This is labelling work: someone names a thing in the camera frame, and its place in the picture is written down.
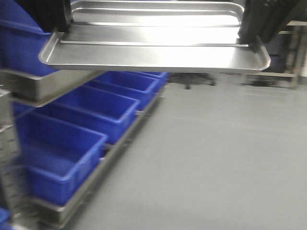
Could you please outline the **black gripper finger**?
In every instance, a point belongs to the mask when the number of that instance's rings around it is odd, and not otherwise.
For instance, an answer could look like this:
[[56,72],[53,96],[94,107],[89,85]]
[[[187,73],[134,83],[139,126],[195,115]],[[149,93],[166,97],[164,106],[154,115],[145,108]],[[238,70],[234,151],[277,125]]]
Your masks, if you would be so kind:
[[70,0],[17,0],[44,32],[68,32],[72,23]]
[[238,32],[239,42],[251,44],[260,38],[268,43],[306,10],[305,0],[247,0]]

